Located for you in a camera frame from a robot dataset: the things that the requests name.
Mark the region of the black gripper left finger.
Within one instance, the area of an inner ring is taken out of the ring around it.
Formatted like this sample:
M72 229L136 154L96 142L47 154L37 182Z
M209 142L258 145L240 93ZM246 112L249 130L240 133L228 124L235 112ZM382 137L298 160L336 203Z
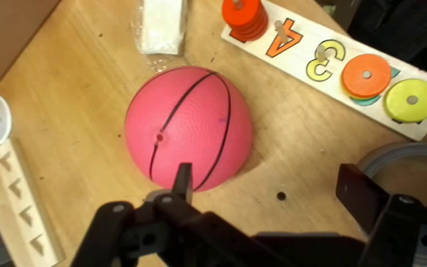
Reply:
M175 182L172 191L183 198L185 201L191 201L192 194L192 173L189 163L180 163L175 176Z

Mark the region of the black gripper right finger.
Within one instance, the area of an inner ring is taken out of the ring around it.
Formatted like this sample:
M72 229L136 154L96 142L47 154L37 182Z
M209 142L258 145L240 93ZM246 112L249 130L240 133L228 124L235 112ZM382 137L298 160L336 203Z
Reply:
M339 166L335 195L366 234L373 229L390 197L385 189L351 163Z

